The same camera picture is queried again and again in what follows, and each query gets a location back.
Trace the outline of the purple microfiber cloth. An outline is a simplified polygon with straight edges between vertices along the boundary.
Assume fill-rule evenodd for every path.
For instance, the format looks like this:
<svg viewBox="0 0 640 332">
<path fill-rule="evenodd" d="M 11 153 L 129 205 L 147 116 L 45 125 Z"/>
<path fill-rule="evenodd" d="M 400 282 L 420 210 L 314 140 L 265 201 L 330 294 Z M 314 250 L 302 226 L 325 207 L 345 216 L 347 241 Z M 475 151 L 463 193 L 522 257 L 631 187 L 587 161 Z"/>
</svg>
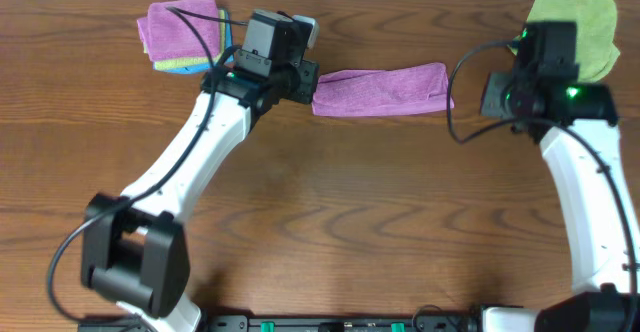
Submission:
<svg viewBox="0 0 640 332">
<path fill-rule="evenodd" d="M 389 117 L 444 111 L 446 66 L 440 62 L 397 70 L 341 70 L 318 80 L 312 111 L 323 117 Z"/>
</svg>

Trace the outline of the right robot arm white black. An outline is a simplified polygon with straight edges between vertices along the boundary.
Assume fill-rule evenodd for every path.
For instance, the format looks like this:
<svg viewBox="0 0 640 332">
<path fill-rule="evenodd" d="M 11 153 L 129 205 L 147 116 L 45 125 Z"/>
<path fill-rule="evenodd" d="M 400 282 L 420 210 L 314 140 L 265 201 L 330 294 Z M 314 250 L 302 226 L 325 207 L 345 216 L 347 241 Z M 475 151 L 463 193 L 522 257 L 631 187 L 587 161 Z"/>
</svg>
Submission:
<svg viewBox="0 0 640 332">
<path fill-rule="evenodd" d="M 552 175 L 572 264 L 572 297 L 539 311 L 536 331 L 639 328 L 639 226 L 608 86 L 582 83 L 574 22 L 524 26 L 509 73 L 490 75 L 481 113 L 527 133 Z"/>
</svg>

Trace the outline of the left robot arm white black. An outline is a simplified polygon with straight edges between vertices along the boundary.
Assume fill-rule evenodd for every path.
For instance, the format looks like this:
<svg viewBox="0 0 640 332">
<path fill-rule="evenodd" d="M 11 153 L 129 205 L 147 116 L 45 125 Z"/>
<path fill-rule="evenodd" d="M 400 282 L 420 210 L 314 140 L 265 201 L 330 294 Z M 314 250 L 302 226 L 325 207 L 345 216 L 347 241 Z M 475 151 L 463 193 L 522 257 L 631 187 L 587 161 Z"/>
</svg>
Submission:
<svg viewBox="0 0 640 332">
<path fill-rule="evenodd" d="M 185 225 L 214 174 L 281 100 L 312 101 L 319 66 L 305 59 L 319 33 L 307 16 L 257 9 L 240 45 L 210 62 L 183 127 L 120 196 L 97 194 L 80 231 L 81 282 L 150 331 L 199 331 L 203 312 L 185 293 Z"/>
</svg>

